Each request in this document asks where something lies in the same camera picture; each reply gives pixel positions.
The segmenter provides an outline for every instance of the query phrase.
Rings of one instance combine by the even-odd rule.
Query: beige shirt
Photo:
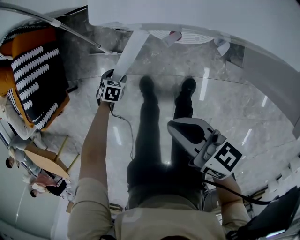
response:
[[[223,226],[213,213],[194,210],[180,196],[161,195],[143,202],[142,207],[119,214],[115,221],[117,240],[160,240],[184,236],[191,240],[225,240],[250,219],[243,204],[231,205],[223,213]],[[71,240],[99,240],[113,226],[107,190],[97,180],[79,180],[68,223]]]

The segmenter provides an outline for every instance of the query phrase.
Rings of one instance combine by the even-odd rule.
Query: black cable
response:
[[[253,204],[257,204],[257,205],[268,205],[271,202],[271,201],[260,201],[260,200],[253,199],[251,197],[244,196],[244,195],[239,194],[239,193],[231,190],[230,188],[227,188],[224,185],[219,184],[219,183],[211,182],[211,181],[208,181],[208,180],[205,180],[205,179],[203,179],[202,181],[206,182],[206,183],[209,183],[211,185],[214,185],[216,187],[223,188],[223,189],[225,189],[225,190],[227,190],[227,191],[229,191],[229,192],[231,192],[231,193],[233,193],[233,194],[241,197],[242,199],[246,200],[249,203],[253,203]]]
[[[112,114],[113,117],[115,117],[115,118],[120,118],[120,119],[124,120],[125,122],[128,123],[128,125],[129,125],[129,127],[130,127],[131,140],[132,140],[130,157],[131,157],[131,160],[133,160],[133,144],[134,144],[134,139],[133,139],[132,126],[131,126],[130,122],[129,122],[127,119],[123,118],[122,116],[119,116],[119,115],[114,114],[110,104],[109,104],[109,110],[111,111],[111,114]]]

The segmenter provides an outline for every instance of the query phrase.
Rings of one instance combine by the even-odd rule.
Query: wooden chair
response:
[[[47,149],[37,148],[34,144],[32,144],[34,139],[31,140],[31,143],[25,148],[25,154],[40,168],[56,174],[60,177],[64,177],[66,179],[70,179],[69,172],[73,167],[74,163],[79,157],[79,154],[74,158],[73,162],[67,168],[64,163],[60,160],[60,154],[62,149],[66,145],[68,140],[68,136],[65,137],[64,142],[62,143],[58,153],[48,151]]]

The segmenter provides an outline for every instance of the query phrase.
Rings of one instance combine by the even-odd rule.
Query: gray marble floor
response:
[[[86,12],[63,17],[61,21],[115,51],[121,51],[130,37],[130,33],[89,25]],[[63,136],[70,136],[61,156],[69,165],[81,151],[97,110],[95,95],[100,76],[114,68],[119,57],[90,55],[97,50],[69,33],[59,32],[58,39],[67,79],[70,85],[77,84],[79,88],[70,94],[71,100],[64,113],[52,123],[43,138],[50,150],[57,151]],[[241,65],[242,55],[243,48],[236,45],[221,57],[213,42],[202,45],[174,44],[166,48],[159,39],[150,36],[127,73],[126,90],[122,100],[115,105],[115,113],[130,121],[135,139],[143,103],[139,80],[149,75],[155,83],[159,101],[162,160],[170,161],[171,137],[166,125],[173,118],[174,100],[182,81],[187,76],[194,77],[197,82],[192,96],[194,117],[202,118],[219,129],[243,151],[245,158],[237,166],[235,174],[243,193],[250,194],[281,173],[298,154],[300,142],[292,135],[291,123],[269,99],[262,106],[264,94],[226,69],[226,60]],[[131,150],[128,124],[111,116],[107,141],[110,201],[125,205],[128,197],[126,169]],[[71,171],[74,185],[79,169],[78,161]]]

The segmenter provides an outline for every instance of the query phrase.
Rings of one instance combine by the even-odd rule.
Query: black shoe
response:
[[[193,93],[196,90],[196,81],[193,78],[188,78],[185,80],[181,86],[181,93],[185,96],[192,97]]]
[[[140,80],[140,90],[144,96],[148,96],[154,93],[154,82],[150,77],[142,77],[142,79]]]

